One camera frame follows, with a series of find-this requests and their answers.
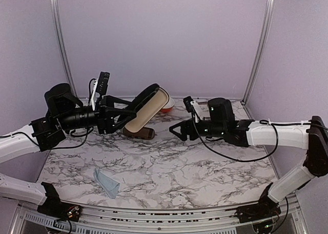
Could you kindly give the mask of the brown striped glasses case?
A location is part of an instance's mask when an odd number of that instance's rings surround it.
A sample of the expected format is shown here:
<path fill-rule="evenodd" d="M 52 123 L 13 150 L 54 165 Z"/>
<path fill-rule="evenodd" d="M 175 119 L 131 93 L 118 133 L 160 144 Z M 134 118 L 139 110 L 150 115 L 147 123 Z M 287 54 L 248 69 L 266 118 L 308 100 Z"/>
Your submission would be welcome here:
<path fill-rule="evenodd" d="M 126 128 L 122 130 L 123 135 L 129 138 L 141 139 L 141 140 L 152 140 L 155 137 L 155 130 L 148 127 L 143 127 L 138 132 L 130 132 Z"/>

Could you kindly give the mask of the black woven glasses case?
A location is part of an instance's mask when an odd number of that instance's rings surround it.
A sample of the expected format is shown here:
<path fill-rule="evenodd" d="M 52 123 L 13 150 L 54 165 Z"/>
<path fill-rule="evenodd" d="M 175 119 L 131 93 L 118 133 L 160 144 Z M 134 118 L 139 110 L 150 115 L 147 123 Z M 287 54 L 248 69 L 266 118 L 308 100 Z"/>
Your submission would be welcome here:
<path fill-rule="evenodd" d="M 168 94 L 164 89 L 162 89 L 158 84 L 152 84 L 144 89 L 137 97 L 150 97 L 157 93 Z M 136 118 L 129 121 L 125 128 L 130 132 L 140 131 L 146 124 L 157 114 L 165 105 L 164 101 L 132 101 L 130 108 L 127 110 L 136 111 Z"/>

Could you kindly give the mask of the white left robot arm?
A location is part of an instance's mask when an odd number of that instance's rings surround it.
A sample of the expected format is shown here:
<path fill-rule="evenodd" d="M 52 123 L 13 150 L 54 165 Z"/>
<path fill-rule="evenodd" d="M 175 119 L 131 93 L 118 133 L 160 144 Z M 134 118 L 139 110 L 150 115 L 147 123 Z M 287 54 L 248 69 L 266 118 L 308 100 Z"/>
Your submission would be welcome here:
<path fill-rule="evenodd" d="M 1 136 L 1 162 L 38 151 L 61 149 L 59 144 L 76 129 L 89 132 L 97 127 L 101 134 L 114 133 L 136 117 L 136 110 L 114 106 L 116 103 L 130 105 L 130 102 L 105 95 L 102 90 L 96 92 L 100 96 L 92 107 L 75 97 L 67 83 L 52 87 L 45 93 L 48 106 L 45 117 Z M 54 216 L 61 216 L 65 211 L 54 186 L 45 182 L 30 183 L 1 174 L 1 197 L 44 205 Z"/>

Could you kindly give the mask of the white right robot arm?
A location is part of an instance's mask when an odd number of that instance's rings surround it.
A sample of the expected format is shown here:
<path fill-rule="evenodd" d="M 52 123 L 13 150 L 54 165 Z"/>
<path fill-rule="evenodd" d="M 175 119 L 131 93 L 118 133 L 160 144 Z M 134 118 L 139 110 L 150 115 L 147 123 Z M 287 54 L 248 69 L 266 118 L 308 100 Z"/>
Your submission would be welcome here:
<path fill-rule="evenodd" d="M 237 121 L 230 100 L 218 97 L 208 101 L 210 118 L 207 120 L 190 96 L 184 98 L 183 103 L 192 117 L 169 128 L 182 141 L 218 138 L 237 147 L 269 145 L 306 150 L 304 162 L 265 188 L 254 206 L 256 216 L 266 217 L 288 194 L 315 177 L 327 175 L 327 127 L 321 117 L 293 123 Z"/>

